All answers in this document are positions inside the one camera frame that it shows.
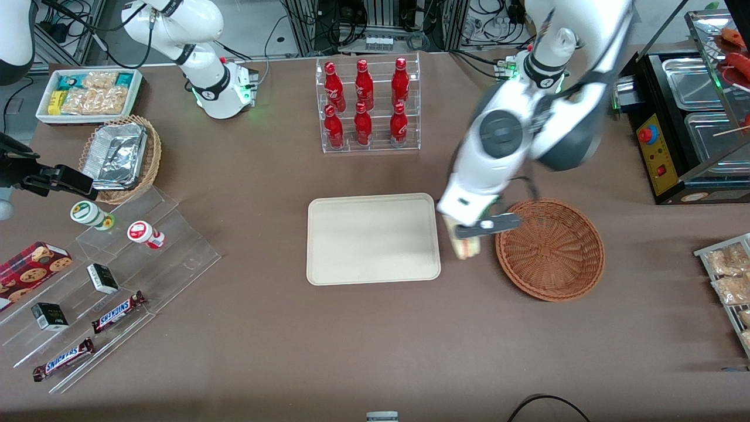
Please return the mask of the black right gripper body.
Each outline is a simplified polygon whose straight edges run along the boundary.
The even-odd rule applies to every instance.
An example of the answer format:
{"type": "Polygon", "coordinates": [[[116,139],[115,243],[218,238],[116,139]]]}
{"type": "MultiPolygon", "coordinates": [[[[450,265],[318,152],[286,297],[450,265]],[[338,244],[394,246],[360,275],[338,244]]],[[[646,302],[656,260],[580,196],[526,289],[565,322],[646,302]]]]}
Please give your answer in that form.
{"type": "Polygon", "coordinates": [[[38,158],[38,153],[30,147],[1,133],[1,187],[11,188],[25,177],[35,175],[38,158]]]}

